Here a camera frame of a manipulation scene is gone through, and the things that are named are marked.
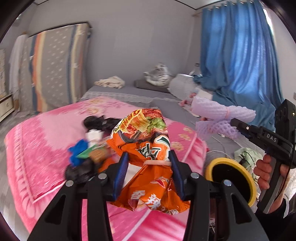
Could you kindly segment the person's right hand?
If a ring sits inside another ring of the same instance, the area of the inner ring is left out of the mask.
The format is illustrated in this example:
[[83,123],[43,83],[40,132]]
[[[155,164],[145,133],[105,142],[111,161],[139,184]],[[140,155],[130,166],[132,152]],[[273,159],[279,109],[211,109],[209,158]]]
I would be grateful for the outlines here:
[[[261,192],[269,189],[269,180],[271,178],[272,172],[271,160],[271,156],[265,154],[262,160],[257,160],[256,166],[253,170],[254,174],[259,177],[257,184],[259,185]],[[280,173],[281,176],[283,176],[283,181],[281,184],[283,190],[276,200],[274,200],[272,206],[269,209],[269,213],[276,211],[281,206],[285,196],[285,190],[287,189],[288,182],[290,180],[288,166],[282,164],[280,167]]]

